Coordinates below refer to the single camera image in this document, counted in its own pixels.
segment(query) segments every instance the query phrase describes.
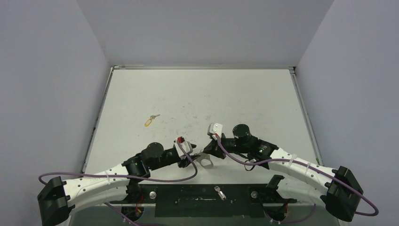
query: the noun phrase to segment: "purple cable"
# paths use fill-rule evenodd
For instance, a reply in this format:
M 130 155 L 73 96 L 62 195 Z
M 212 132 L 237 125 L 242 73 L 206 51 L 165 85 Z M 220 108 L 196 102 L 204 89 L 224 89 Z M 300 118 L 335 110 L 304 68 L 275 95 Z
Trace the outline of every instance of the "purple cable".
M 120 211 L 118 208 L 112 206 L 111 204 L 109 204 L 108 202 L 104 203 L 105 205 L 107 205 L 109 208 L 113 209 L 115 212 L 119 213 L 119 215 L 121 215 L 127 222 L 135 225 L 135 226 L 163 226 L 161 224 L 146 224 L 146 223 L 135 223 L 134 221 L 130 220 L 128 217 L 126 217 L 125 214 L 122 213 L 122 211 Z
M 311 216 L 313 216 L 314 212 L 316 212 L 316 204 L 313 205 L 313 209 L 312 212 L 310 214 L 308 214 L 306 217 L 304 217 L 303 219 L 300 220 L 291 220 L 291 221 L 280 221 L 280 224 L 293 224 L 293 223 L 301 223 L 306 221 L 307 219 L 309 219 Z
M 51 172 L 51 173 L 44 173 L 39 176 L 39 181 L 46 185 L 47 183 L 43 181 L 43 177 L 45 176 L 51 176 L 51 175 L 69 175 L 69 176 L 78 176 L 78 177 L 90 177 L 90 178 L 133 178 L 133 179 L 140 179 L 140 180 L 149 180 L 149 181 L 155 181 L 155 182 L 163 182 L 163 183 L 173 183 L 173 182 L 182 182 L 186 181 L 189 179 L 194 178 L 198 174 L 198 168 L 195 165 L 194 161 L 190 158 L 190 156 L 187 154 L 187 152 L 183 149 L 181 144 L 176 141 L 177 145 L 179 146 L 180 150 L 184 153 L 188 161 L 191 162 L 192 166 L 195 169 L 195 173 L 192 176 L 189 176 L 187 178 L 183 179 L 175 179 L 175 180 L 161 180 L 161 179 L 151 179 L 151 178 L 143 178 L 143 177 L 137 177 L 137 176 L 132 176 L 132 175 L 96 175 L 96 174 L 86 174 L 86 173 L 70 173 L 70 172 Z
M 243 162 L 243 161 L 241 161 L 241 160 L 236 159 L 233 155 L 231 155 L 230 153 L 228 153 L 227 150 L 223 147 L 223 145 L 222 145 L 222 140 L 220 139 L 219 135 L 218 135 L 218 134 L 215 134 L 215 135 L 216 135 L 216 138 L 217 138 L 217 144 L 218 144 L 219 147 L 222 149 L 222 151 L 223 151 L 227 156 L 229 156 L 231 159 L 233 159 L 234 161 L 236 161 L 236 162 L 238 162 L 238 163 L 240 163 L 240 164 L 247 165 L 247 166 L 257 166 L 257 165 L 261 165 L 261 164 L 263 164 L 263 163 L 267 163 L 267 162 L 271 162 L 271 161 L 291 161 L 291 160 L 289 160 L 289 159 L 267 159 L 267 160 L 258 161 L 258 162 L 254 162 L 254 163 Z M 293 160 L 292 162 L 293 162 L 293 163 L 296 163 L 296 164 L 299 164 L 299 165 L 301 165 L 301 166 L 305 166 L 305 167 L 308 166 L 307 164 L 305 164 L 305 163 L 303 163 L 303 162 L 300 162 L 300 161 Z M 361 199 L 363 199 L 365 202 L 367 202 L 367 203 L 368 203 L 371 207 L 373 207 L 373 209 L 374 209 L 374 213 L 363 213 L 363 212 L 357 212 L 357 211 L 356 211 L 356 212 L 355 212 L 356 214 L 359 214 L 359 215 L 362 215 L 362 216 L 373 217 L 373 216 L 377 216 L 378 213 L 380 212 L 380 211 L 378 210 L 378 208 L 377 208 L 369 199 L 367 199 L 367 198 L 366 198 L 364 195 L 362 195 L 360 192 L 358 192 L 358 191 L 356 191 L 355 189 L 353 189 L 351 186 L 347 185 L 346 183 L 342 182 L 341 180 L 339 180 L 339 179 L 337 179 L 337 178 L 335 178 L 335 177 L 333 177 L 333 176 L 331 176 L 331 175 L 328 175 L 327 173 L 325 173 L 325 172 L 323 172 L 323 171 L 321 171 L 321 170 L 319 170 L 319 169 L 317 169 L 317 168 L 314 168 L 314 167 L 312 167 L 312 166 L 309 166 L 309 168 L 310 168 L 311 170 L 313 170 L 313 171 L 319 173 L 319 174 L 322 174 L 322 175 L 324 175 L 324 176 L 326 176 L 326 177 L 332 179 L 333 181 L 335 181 L 335 182 L 341 184 L 342 186 L 348 188 L 351 192 L 353 192 L 353 193 L 355 193 L 356 195 L 358 195 Z

